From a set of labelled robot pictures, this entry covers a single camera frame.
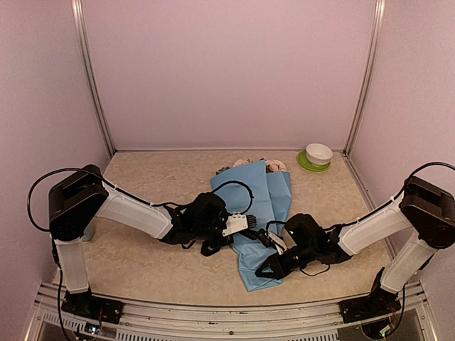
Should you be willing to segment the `right corner metal post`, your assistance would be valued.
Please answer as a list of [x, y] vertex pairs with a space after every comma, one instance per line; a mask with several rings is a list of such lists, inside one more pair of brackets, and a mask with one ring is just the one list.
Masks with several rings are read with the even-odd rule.
[[377, 0], [375, 2], [375, 11], [373, 16], [373, 26], [370, 34], [370, 42], [368, 46], [367, 59], [365, 69], [360, 85], [360, 92], [355, 106], [355, 113], [348, 138], [343, 149], [346, 157], [349, 157], [354, 149], [355, 141], [360, 131], [361, 121], [365, 112], [370, 86], [372, 84], [373, 73], [375, 68], [376, 57], [380, 45], [380, 36], [382, 33], [382, 26], [385, 17], [386, 0]]

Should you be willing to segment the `white ceramic bowl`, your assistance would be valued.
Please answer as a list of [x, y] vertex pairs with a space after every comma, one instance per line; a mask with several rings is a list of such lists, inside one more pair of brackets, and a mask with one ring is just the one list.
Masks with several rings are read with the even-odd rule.
[[329, 164], [333, 158], [332, 150], [318, 143], [309, 144], [305, 148], [306, 158], [315, 166], [325, 166]]

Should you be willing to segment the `blue wrapping paper sheet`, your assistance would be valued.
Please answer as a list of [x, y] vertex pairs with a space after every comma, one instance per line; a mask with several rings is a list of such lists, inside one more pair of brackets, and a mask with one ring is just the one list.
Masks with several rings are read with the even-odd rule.
[[[225, 170], [213, 177], [210, 184], [215, 189], [229, 180], [247, 185], [254, 198], [250, 199], [248, 191], [241, 185], [226, 185], [216, 195], [225, 201], [228, 212], [245, 211], [254, 215], [257, 218], [256, 229], [264, 229], [272, 220], [284, 222], [288, 219], [292, 202], [290, 173], [268, 173], [266, 162], [261, 160]], [[255, 275], [265, 259], [276, 253], [275, 248], [267, 248], [260, 241], [236, 234], [232, 249], [238, 256], [238, 269], [247, 291], [258, 291], [282, 283], [281, 280], [258, 278]]]

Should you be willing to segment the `green plastic saucer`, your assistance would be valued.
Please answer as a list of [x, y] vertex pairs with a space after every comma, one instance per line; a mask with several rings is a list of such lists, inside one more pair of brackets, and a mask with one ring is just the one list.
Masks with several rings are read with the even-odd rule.
[[331, 164], [331, 163], [327, 163], [326, 165], [322, 165], [322, 166], [314, 165], [306, 157], [305, 151], [299, 152], [299, 154], [297, 156], [297, 162], [302, 168], [304, 168], [308, 171], [315, 172], [315, 173], [320, 173], [320, 172], [324, 172], [324, 171], [328, 170], [330, 168], [330, 164]]

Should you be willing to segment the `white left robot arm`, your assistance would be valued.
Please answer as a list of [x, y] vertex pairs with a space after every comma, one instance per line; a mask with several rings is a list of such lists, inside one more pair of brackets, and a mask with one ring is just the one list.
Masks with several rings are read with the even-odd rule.
[[83, 315], [100, 308], [92, 295], [83, 242], [100, 221], [137, 230], [170, 245], [226, 238], [230, 214], [225, 202], [206, 192], [183, 205], [150, 204], [103, 180], [97, 166], [88, 165], [54, 185], [48, 193], [49, 229], [55, 242], [70, 301]]

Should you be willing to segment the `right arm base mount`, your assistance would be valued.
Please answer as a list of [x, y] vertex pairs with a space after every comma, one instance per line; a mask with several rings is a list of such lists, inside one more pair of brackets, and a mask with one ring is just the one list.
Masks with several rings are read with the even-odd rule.
[[385, 268], [381, 268], [373, 281], [371, 291], [366, 296], [343, 300], [339, 303], [344, 323], [367, 320], [388, 313], [397, 312], [401, 304], [397, 293], [381, 289], [380, 279]]

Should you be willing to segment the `white blue paper cup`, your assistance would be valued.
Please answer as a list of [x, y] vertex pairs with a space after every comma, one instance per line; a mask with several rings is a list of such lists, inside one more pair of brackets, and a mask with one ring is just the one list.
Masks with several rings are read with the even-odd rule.
[[94, 237], [94, 234], [95, 234], [95, 228], [93, 226], [88, 226], [84, 230], [84, 233], [83, 233], [83, 236], [82, 236], [82, 241], [83, 242], [89, 242]]

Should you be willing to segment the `corner metal post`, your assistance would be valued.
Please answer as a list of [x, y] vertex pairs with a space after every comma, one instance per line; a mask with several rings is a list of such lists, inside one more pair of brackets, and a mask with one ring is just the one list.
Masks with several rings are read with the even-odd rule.
[[360, 92], [355, 106], [355, 113], [348, 138], [343, 149], [346, 157], [349, 157], [354, 149], [355, 141], [360, 131], [361, 121], [365, 112], [370, 86], [372, 84], [373, 73], [375, 68], [376, 57], [380, 45], [380, 36], [382, 33], [382, 26], [385, 17], [386, 0], [377, 0], [375, 2], [375, 11], [373, 16], [373, 26], [370, 34], [370, 42], [368, 46], [367, 59], [365, 69], [360, 85]]
[[80, 46], [80, 52], [82, 55], [82, 63], [85, 71], [85, 76], [87, 79], [90, 97], [95, 110], [96, 120], [99, 125], [101, 137], [104, 142], [107, 153], [109, 157], [112, 158], [117, 150], [114, 147], [112, 134], [107, 123], [107, 117], [105, 116], [99, 88], [97, 86], [95, 70], [92, 64], [92, 58], [90, 53], [90, 44], [85, 24], [85, 16], [82, 1], [72, 0], [71, 8], [73, 13], [73, 20], [75, 24], [77, 39]]

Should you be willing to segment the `left corner metal post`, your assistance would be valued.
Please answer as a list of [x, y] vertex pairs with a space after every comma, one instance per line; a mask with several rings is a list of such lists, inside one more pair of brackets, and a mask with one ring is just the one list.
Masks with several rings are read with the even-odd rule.
[[104, 142], [107, 153], [109, 157], [112, 158], [117, 150], [114, 147], [112, 134], [107, 123], [107, 117], [105, 116], [99, 88], [97, 86], [95, 70], [92, 64], [92, 58], [90, 53], [90, 44], [85, 24], [85, 16], [82, 1], [72, 0], [71, 8], [73, 13], [73, 20], [75, 24], [77, 39], [80, 46], [80, 52], [82, 55], [82, 63], [85, 71], [85, 76], [87, 79], [90, 97], [95, 110], [96, 120], [99, 125], [101, 137]]

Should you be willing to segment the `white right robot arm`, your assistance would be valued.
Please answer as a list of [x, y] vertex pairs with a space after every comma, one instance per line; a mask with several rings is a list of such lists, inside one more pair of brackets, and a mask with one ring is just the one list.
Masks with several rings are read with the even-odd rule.
[[379, 275], [379, 288], [364, 299], [364, 310], [379, 315], [407, 281], [437, 251], [454, 244], [454, 196], [421, 179], [406, 179], [402, 192], [382, 207], [352, 222], [324, 230], [309, 214], [297, 214], [284, 226], [294, 245], [269, 256], [255, 271], [260, 278], [283, 279], [312, 261], [343, 263], [383, 239], [401, 242]]

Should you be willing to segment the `black printed ribbon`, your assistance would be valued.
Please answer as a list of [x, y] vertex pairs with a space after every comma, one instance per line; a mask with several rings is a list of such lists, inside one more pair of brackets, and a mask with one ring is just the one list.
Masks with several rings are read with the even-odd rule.
[[[237, 234], [240, 234], [244, 237], [247, 237], [248, 239], [251, 240], [257, 240], [261, 241], [261, 243], [269, 247], [271, 245], [270, 240], [268, 239], [267, 235], [265, 234], [264, 229], [260, 229], [259, 231], [254, 231], [251, 229], [246, 229], [238, 232]], [[212, 256], [219, 252], [222, 247], [229, 246], [234, 242], [234, 235], [231, 234], [226, 237], [215, 237], [209, 240], [205, 240], [202, 243], [201, 247], [201, 254], [203, 256]]]

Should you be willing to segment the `aluminium table frame rail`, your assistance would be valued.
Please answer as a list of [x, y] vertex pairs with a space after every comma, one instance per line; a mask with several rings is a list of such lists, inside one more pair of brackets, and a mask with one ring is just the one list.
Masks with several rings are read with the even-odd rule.
[[43, 283], [28, 317], [26, 340], [363, 340], [376, 319], [345, 323], [337, 299], [289, 305], [210, 307], [124, 299], [117, 324], [59, 313], [64, 290]]

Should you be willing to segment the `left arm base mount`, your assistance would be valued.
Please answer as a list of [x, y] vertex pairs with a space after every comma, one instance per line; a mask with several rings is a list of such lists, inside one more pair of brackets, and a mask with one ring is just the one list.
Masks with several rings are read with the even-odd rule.
[[101, 323], [119, 324], [124, 303], [110, 298], [94, 296], [91, 289], [84, 293], [65, 294], [62, 311]]

